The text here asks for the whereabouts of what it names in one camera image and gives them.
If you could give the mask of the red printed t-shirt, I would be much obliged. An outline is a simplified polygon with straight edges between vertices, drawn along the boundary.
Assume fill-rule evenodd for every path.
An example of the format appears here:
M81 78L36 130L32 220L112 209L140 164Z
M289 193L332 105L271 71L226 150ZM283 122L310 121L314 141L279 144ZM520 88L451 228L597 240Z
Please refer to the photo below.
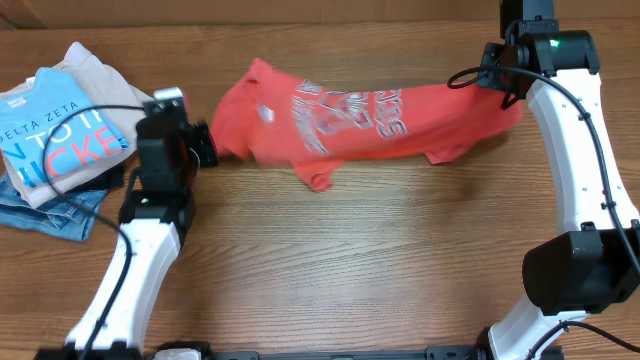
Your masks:
M311 190L323 192L346 161L456 160L521 119L521 107L503 110L502 100L500 92L477 85L335 91L255 59L220 101L211 134L219 155L290 166Z

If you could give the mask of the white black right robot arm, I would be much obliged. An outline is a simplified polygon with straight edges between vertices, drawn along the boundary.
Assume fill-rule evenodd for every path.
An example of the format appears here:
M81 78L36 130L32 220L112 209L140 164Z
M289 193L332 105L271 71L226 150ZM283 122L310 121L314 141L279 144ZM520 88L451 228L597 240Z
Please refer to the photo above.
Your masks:
M549 1L502 0L501 42L485 47L480 85L525 100L544 138L556 236L524 257L524 295L481 336L485 359L557 359L573 323L626 301L639 284L639 213L608 138L592 36L563 31Z

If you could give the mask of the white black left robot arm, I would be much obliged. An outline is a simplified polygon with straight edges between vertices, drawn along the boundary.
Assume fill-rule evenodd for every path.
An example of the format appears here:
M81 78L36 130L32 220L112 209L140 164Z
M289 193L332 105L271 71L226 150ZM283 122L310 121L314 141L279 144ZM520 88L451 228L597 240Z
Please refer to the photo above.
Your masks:
M140 359L147 325L169 268L195 218L193 184L201 167L217 164L204 123L188 120L184 100L141 106L136 125L139 167L129 178L112 227L116 249L89 308L58 349L39 359Z

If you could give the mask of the beige folded garment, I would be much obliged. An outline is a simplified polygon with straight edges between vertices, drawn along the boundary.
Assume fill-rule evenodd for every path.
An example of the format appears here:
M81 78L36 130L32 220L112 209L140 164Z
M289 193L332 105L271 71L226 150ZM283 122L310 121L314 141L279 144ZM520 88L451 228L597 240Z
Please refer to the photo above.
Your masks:
M117 70L102 63L79 42L69 47L64 59L55 68L70 73L95 105L115 104L133 107L140 106L151 99L150 96L130 85ZM136 124L144 117L144 113L131 109L106 109L104 114L126 137L129 148L113 159L107 159L56 179L54 185L59 190L71 191L92 181L120 165L136 151ZM21 198L31 207L37 208L55 197L55 193L46 185L36 188L24 185L18 171L11 166L7 167L7 172Z

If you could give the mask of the black folded garment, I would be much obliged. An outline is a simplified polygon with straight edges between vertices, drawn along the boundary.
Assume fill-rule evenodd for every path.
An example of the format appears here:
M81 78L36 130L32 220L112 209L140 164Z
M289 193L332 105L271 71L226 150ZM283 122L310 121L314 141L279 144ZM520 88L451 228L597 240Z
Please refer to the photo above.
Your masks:
M72 189L72 192L110 190L124 184L125 165L120 163L96 178Z

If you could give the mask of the light blue folded t-shirt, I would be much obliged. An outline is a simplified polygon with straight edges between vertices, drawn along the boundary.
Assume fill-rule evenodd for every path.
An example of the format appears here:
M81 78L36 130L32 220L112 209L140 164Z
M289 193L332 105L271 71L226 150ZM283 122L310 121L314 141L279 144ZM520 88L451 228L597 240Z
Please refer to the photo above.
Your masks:
M1 151L30 188L128 148L68 72L41 68L29 89L1 100Z

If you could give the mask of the folded blue jeans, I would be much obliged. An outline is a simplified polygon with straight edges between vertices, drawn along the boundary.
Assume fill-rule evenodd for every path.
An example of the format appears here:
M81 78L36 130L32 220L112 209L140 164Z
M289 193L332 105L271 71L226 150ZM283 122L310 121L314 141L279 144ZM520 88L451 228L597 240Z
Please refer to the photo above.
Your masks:
M5 172L1 177L1 224L84 242L93 230L95 218L57 199L32 208L21 198Z

